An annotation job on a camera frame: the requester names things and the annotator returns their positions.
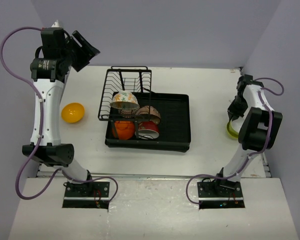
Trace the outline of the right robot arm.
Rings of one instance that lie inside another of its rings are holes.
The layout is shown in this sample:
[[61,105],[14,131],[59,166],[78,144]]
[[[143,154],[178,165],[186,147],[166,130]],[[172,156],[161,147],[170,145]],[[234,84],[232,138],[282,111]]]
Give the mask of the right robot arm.
[[227,109],[227,132],[237,136],[239,146],[213,184],[217,196],[223,197],[231,189],[236,190],[247,166],[275,143],[283,115],[270,106],[265,92],[281,96],[285,89],[274,92],[264,86],[263,80],[248,74],[238,79],[237,94]]

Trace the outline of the yellow bowl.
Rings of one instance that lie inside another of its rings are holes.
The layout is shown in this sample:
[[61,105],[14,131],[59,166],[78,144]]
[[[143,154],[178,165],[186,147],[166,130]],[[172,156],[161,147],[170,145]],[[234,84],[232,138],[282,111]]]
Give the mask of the yellow bowl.
[[67,104],[61,111],[61,118],[69,124],[79,122],[84,115],[84,106],[77,102]]

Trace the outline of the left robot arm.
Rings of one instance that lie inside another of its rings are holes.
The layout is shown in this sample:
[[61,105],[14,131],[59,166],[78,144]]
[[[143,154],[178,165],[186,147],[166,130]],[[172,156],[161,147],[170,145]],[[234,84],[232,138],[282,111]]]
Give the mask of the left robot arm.
[[30,144],[23,145],[22,153],[32,160],[61,170],[76,185],[76,190],[87,197],[93,193],[90,173],[74,159],[74,146],[62,143],[60,103],[70,69],[79,72],[100,54],[78,31],[68,34],[61,27],[43,28],[42,45],[36,50],[30,65],[35,89],[35,115]]

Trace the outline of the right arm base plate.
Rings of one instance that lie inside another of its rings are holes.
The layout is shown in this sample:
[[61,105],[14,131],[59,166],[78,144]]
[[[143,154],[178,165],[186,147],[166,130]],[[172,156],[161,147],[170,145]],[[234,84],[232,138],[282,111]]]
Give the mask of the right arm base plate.
[[239,182],[197,182],[198,197],[200,201],[241,201],[244,199],[242,187]]

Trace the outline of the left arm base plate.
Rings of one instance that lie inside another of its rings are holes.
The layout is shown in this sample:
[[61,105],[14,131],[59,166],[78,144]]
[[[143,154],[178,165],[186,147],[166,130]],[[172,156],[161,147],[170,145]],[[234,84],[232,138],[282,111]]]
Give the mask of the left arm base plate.
[[95,181],[90,183],[64,182],[65,197],[68,198],[95,198],[96,200],[109,197],[110,183]]

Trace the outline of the lime green bowl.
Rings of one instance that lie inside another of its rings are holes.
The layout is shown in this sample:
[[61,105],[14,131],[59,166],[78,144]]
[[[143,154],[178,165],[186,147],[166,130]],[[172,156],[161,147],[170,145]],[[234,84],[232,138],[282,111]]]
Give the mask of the lime green bowl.
[[230,124],[226,125],[226,133],[227,136],[232,140],[237,140],[239,137],[239,133],[235,131]]
[[241,126],[242,121],[238,118],[236,120],[230,120],[226,125],[226,129],[231,133],[238,134],[240,132]]

